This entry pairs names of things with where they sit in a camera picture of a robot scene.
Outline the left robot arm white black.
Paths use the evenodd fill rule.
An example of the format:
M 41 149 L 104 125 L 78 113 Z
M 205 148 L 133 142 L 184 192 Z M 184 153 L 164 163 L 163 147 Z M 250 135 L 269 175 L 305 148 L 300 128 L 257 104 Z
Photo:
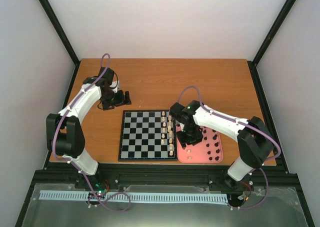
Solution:
M 101 101 L 104 111 L 132 103 L 130 93 L 121 90 L 120 82 L 113 81 L 113 77 L 87 77 L 73 100 L 59 113 L 46 118 L 48 150 L 86 174 L 86 182 L 95 189 L 103 185 L 104 175 L 97 171 L 98 162 L 85 148 L 81 124 L 97 101 Z

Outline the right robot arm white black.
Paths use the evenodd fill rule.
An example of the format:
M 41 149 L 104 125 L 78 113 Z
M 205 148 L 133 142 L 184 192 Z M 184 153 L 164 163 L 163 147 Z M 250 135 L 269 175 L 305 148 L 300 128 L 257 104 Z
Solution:
M 202 142 L 207 129 L 217 131 L 238 144 L 239 157 L 222 180 L 229 190 L 234 190 L 250 171 L 259 169 L 274 149 L 268 129 L 256 116 L 251 119 L 236 118 L 197 100 L 187 106 L 174 103 L 169 115 L 179 123 L 180 131 L 176 136 L 182 147 Z

